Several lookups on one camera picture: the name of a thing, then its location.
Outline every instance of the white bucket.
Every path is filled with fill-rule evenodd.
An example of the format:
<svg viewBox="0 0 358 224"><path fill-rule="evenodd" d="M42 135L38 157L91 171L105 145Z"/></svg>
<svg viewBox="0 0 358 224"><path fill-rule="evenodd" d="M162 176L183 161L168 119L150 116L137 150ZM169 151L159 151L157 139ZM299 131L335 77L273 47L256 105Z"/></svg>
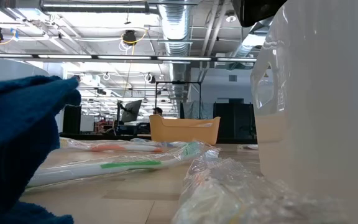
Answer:
<svg viewBox="0 0 358 224"><path fill-rule="evenodd" d="M358 1L289 0L250 79L262 173L358 224Z"/></svg>

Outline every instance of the black cabinet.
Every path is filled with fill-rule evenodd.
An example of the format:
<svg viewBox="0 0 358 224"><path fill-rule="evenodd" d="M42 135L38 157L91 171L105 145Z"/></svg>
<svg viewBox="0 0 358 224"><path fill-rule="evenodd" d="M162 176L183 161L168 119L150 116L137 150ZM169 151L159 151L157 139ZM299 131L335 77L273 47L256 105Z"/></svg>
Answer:
<svg viewBox="0 0 358 224"><path fill-rule="evenodd" d="M63 119L63 133L79 134L81 125L81 106L65 107Z"/></svg>
<svg viewBox="0 0 358 224"><path fill-rule="evenodd" d="M215 103L214 117L221 117L218 139L255 139L252 104Z"/></svg>

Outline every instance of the blue towel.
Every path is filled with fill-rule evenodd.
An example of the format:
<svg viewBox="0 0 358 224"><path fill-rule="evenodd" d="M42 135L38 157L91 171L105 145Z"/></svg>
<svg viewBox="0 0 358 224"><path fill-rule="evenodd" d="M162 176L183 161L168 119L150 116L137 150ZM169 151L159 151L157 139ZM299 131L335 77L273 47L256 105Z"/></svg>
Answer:
<svg viewBox="0 0 358 224"><path fill-rule="evenodd" d="M18 202L48 153L59 147L55 115L79 105L75 78L28 77L0 82L0 223L73 223L44 208Z"/></svg>

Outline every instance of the wooden table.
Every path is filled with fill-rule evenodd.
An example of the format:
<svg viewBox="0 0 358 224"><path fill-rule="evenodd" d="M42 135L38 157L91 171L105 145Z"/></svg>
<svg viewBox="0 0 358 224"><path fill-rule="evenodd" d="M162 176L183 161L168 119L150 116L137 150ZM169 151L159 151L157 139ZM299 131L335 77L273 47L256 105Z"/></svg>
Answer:
<svg viewBox="0 0 358 224"><path fill-rule="evenodd" d="M247 169L260 173L257 151L237 150L235 144L217 147L222 148L219 156L231 157ZM49 155L44 166L101 156L100 152L77 152L69 157L57 150ZM71 214L76 224L166 224L177 210L182 181L189 166L187 163L170 169L99 176L39 187L25 192L21 201L39 204L56 215Z"/></svg>

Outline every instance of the clear plastic wrap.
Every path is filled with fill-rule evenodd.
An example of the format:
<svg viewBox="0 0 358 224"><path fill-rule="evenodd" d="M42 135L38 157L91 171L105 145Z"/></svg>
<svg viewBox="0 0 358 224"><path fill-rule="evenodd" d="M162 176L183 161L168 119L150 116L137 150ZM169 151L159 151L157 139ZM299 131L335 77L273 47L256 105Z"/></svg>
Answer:
<svg viewBox="0 0 358 224"><path fill-rule="evenodd" d="M40 167L31 178L28 187L134 169L162 169L190 161L208 149L211 147L201 142L188 142L159 154L126 154L125 156L90 159L46 168Z"/></svg>
<svg viewBox="0 0 358 224"><path fill-rule="evenodd" d="M169 147L178 147L185 142L153 142L145 139L123 140L97 140L79 141L69 138L60 138L60 148L83 149L94 152L101 151L130 151L130 152L156 152L169 150Z"/></svg>
<svg viewBox="0 0 358 224"><path fill-rule="evenodd" d="M183 184L176 224L348 223L339 201L298 195L213 151L193 161Z"/></svg>
<svg viewBox="0 0 358 224"><path fill-rule="evenodd" d="M237 150L258 150L259 147L257 144L243 144L237 145Z"/></svg>

